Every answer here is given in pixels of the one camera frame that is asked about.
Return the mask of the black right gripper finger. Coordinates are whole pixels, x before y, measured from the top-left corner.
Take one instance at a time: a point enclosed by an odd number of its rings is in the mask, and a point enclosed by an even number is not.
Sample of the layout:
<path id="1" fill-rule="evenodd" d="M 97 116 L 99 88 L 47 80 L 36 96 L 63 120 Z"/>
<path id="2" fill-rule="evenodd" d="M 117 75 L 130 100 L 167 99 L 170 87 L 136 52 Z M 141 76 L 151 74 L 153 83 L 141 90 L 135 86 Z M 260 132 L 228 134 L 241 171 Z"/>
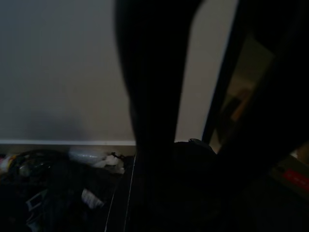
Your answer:
<path id="1" fill-rule="evenodd" d="M 130 116 L 148 177 L 172 166 L 187 48 L 199 0 L 118 0 L 115 34 Z"/>

